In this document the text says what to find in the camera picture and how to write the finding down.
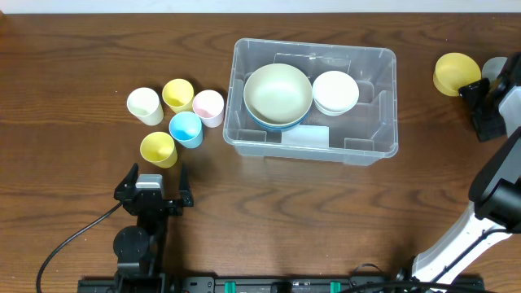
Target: clear gray storage container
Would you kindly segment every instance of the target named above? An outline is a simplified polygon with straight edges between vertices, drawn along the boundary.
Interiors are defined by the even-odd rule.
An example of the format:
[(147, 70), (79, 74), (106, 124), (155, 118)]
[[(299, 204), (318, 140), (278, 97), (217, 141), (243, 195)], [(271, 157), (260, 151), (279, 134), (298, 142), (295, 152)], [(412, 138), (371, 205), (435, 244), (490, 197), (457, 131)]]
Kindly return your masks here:
[[(313, 104), (301, 125), (326, 126), (328, 142), (282, 142), (282, 133), (262, 129), (248, 114), (244, 84), (258, 68), (285, 63), (314, 82), (331, 70), (357, 81), (357, 105), (341, 116)], [(367, 166), (398, 152), (396, 56), (385, 48), (241, 39), (235, 44), (223, 136), (240, 155), (325, 160)]]

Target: pink cup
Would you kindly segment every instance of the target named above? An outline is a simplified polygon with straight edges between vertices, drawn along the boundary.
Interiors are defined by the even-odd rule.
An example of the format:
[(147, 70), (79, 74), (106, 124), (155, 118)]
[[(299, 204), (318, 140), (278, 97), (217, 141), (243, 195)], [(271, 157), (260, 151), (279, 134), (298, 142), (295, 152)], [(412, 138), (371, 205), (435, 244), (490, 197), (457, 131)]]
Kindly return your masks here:
[(208, 127), (219, 126), (225, 118), (225, 101), (215, 90), (203, 90), (194, 98), (194, 113)]

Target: yellow cup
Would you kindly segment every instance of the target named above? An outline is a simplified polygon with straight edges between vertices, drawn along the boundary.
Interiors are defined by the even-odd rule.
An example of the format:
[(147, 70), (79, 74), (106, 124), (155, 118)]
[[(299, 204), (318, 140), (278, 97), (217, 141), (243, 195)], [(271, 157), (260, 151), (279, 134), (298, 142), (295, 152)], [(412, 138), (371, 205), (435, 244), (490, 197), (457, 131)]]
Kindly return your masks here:
[(177, 162), (176, 145), (168, 133), (148, 134), (139, 147), (143, 159), (161, 168), (170, 168)]
[(436, 63), (434, 86), (448, 96), (458, 96), (458, 90), (464, 85), (481, 79), (481, 69), (469, 56), (461, 53), (448, 53)]
[(184, 79), (169, 81), (163, 88), (163, 100), (176, 113), (192, 111), (194, 87)]

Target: wooden table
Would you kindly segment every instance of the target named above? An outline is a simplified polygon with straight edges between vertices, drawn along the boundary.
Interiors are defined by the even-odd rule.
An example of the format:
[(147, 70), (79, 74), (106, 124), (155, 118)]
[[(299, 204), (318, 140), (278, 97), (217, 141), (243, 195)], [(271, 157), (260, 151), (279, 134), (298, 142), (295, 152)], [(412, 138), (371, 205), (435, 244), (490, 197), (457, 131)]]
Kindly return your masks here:
[[(184, 77), (226, 89), (241, 37), (387, 47), (398, 62), (400, 150), (368, 168), (237, 155), (222, 127), (179, 150), (195, 207), (169, 227), (174, 273), (344, 275), (371, 262), (396, 272), (457, 220), (469, 185), (505, 138), (479, 143), (463, 101), (432, 84), (457, 51), (483, 64), (519, 50), (519, 15), (8, 15), (0, 28), (0, 292), (34, 292), (37, 270), (72, 233), (116, 201), (133, 162), (175, 194), (180, 164), (145, 162), (139, 143), (167, 131), (125, 107), (133, 89)], [(135, 223), (123, 209), (66, 246), (45, 292), (112, 276), (112, 240)], [(467, 273), (487, 288), (521, 287), (521, 237)]]

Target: blue cup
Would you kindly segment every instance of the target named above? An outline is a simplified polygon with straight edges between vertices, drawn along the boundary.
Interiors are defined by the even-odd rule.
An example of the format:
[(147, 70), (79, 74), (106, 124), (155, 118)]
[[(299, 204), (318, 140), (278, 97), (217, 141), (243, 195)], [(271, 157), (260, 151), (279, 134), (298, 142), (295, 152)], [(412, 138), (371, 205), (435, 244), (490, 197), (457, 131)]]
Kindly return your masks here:
[(194, 112), (181, 112), (170, 121), (170, 135), (186, 148), (196, 148), (203, 142), (203, 123)]

